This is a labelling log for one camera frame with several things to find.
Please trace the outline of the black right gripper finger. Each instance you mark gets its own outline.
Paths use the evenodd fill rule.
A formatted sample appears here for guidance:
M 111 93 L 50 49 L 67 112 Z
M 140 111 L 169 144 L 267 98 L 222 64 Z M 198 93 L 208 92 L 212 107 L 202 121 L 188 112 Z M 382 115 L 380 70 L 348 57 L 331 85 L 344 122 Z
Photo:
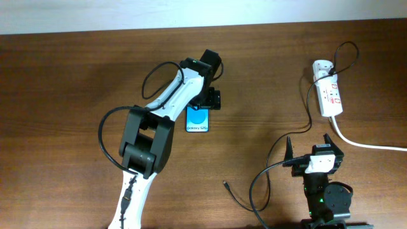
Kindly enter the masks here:
M 286 138 L 286 152 L 284 155 L 284 160 L 291 160 L 293 159 L 293 147 L 291 143 L 291 138 L 287 136 Z
M 337 148 L 337 145 L 332 141 L 328 134 L 324 134 L 324 147 L 325 148 Z

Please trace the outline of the blue Galaxy smartphone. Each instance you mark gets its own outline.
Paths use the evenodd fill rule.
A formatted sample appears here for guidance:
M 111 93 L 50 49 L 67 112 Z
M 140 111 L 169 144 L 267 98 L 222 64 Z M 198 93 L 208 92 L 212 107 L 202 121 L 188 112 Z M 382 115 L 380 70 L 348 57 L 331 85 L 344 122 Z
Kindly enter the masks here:
M 194 110 L 186 108 L 186 131 L 187 132 L 208 132 L 209 131 L 209 110 Z

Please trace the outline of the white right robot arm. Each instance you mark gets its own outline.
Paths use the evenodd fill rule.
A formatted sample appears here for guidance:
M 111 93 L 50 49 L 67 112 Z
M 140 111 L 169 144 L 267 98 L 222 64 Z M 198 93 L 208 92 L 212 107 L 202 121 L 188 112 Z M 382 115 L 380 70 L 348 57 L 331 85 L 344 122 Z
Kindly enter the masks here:
M 283 163 L 291 167 L 293 177 L 303 178 L 303 190 L 307 198 L 309 219 L 303 219 L 300 226 L 304 229 L 359 229 L 374 228 L 367 223 L 346 224 L 350 218 L 353 189 L 351 186 L 330 181 L 328 176 L 334 174 L 343 161 L 344 153 L 324 134 L 324 144 L 316 144 L 312 152 L 300 157 L 293 157 L 291 139 L 286 140 L 286 154 Z

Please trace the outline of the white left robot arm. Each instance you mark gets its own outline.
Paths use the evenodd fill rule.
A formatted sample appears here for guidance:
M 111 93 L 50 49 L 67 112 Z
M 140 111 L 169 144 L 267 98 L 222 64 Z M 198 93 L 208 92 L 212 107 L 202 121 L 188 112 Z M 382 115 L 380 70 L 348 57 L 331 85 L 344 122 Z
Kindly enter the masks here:
M 164 84 L 144 107 L 127 106 L 128 116 L 121 138 L 117 162 L 102 140 L 98 141 L 105 156 L 123 172 L 121 193 L 110 228 L 140 228 L 144 204 L 154 178 L 163 170 L 172 149 L 174 126 L 186 109 L 219 110 L 220 92 L 210 84 L 223 73 L 223 62 L 217 52 L 204 51 L 200 59 L 187 58 L 174 64 L 175 78 Z

